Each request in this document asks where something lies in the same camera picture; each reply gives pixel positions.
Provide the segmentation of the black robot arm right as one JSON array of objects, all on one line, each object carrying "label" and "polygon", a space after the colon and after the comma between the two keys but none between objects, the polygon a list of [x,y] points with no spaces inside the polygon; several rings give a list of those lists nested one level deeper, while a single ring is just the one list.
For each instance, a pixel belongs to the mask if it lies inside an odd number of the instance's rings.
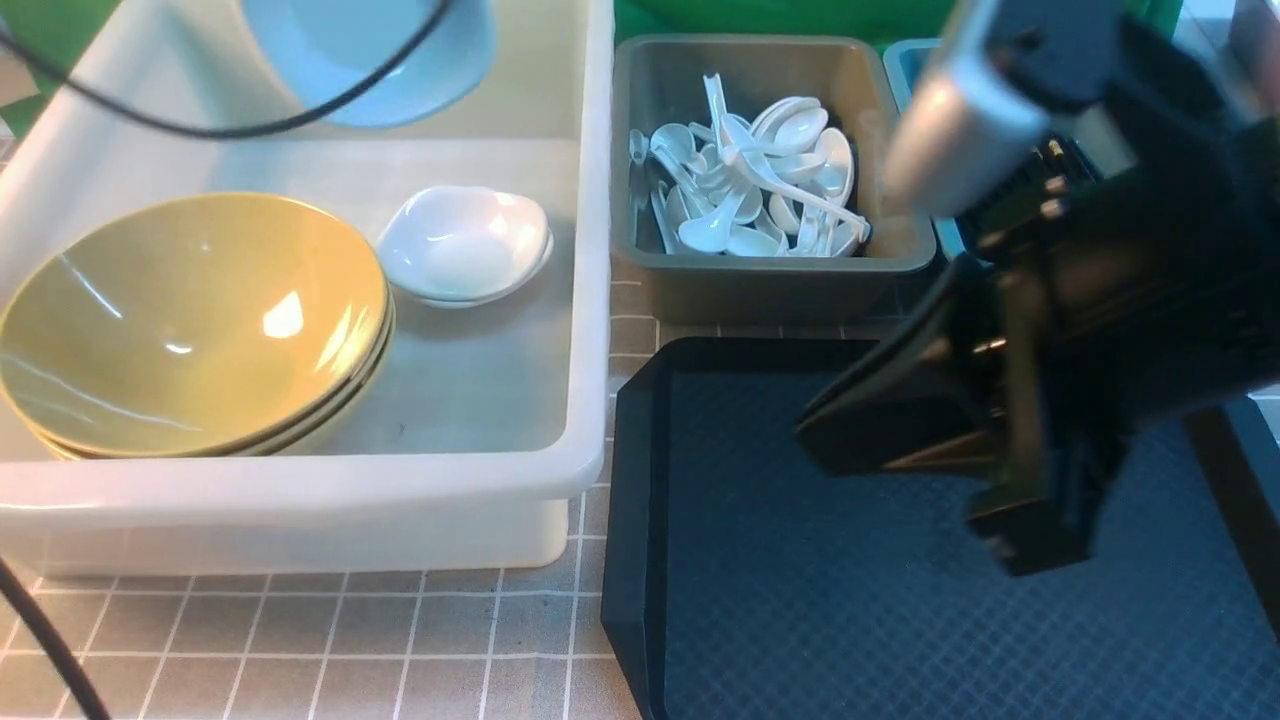
[{"label": "black robot arm right", "polygon": [[1134,164],[1009,214],[797,419],[835,477],[988,474],[966,524],[1012,577],[1089,557],[1135,434],[1277,382],[1276,129],[1120,1],[957,4],[884,191],[960,215],[1097,106]]}]

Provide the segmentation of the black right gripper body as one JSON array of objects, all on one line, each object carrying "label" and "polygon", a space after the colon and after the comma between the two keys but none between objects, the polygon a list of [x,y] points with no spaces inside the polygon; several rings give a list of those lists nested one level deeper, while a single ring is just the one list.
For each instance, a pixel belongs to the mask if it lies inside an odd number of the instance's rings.
[{"label": "black right gripper body", "polygon": [[833,477],[988,477],[966,524],[1012,577],[1085,561],[1134,436],[1277,382],[1277,142],[1226,158],[1236,184],[1143,163],[957,259],[800,445]]}]

